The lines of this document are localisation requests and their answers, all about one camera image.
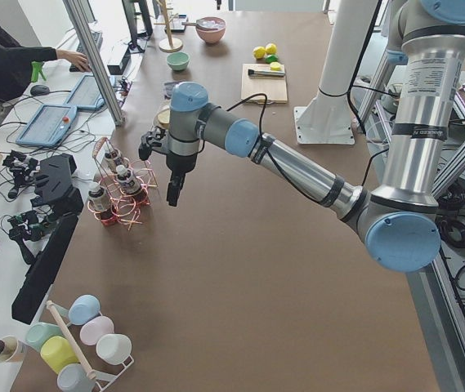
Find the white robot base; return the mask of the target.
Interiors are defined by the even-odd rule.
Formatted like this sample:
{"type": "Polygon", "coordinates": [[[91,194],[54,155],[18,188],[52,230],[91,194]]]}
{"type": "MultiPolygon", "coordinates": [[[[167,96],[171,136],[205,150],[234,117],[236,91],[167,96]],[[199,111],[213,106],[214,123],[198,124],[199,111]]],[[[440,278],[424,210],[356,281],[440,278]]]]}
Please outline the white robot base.
{"type": "Polygon", "coordinates": [[[379,13],[377,0],[341,1],[329,40],[317,95],[294,108],[301,145],[353,145],[352,112],[347,103],[367,36],[379,13]]]}

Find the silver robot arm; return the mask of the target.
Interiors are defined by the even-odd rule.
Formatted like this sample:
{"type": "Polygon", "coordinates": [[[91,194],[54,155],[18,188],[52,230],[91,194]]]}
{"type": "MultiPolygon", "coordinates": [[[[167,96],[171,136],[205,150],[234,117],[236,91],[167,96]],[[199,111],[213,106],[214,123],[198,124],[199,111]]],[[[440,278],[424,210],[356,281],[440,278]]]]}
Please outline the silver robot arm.
{"type": "Polygon", "coordinates": [[[176,205],[202,141],[250,158],[336,212],[380,265],[411,272],[440,249],[432,186],[465,59],[465,1],[408,1],[391,23],[390,42],[408,63],[382,183],[373,191],[346,183],[244,118],[208,100],[196,82],[172,91],[168,203],[176,205]]]}

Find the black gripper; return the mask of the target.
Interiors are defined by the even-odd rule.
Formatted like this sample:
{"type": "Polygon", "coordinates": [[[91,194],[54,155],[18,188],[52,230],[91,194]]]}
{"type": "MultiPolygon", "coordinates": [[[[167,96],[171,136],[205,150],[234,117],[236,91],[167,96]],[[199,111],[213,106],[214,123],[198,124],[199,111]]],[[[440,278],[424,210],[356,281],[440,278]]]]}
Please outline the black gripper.
{"type": "Polygon", "coordinates": [[[172,207],[176,207],[182,191],[186,174],[194,170],[196,154],[188,156],[168,153],[166,158],[171,177],[168,184],[167,201],[172,207]]]}

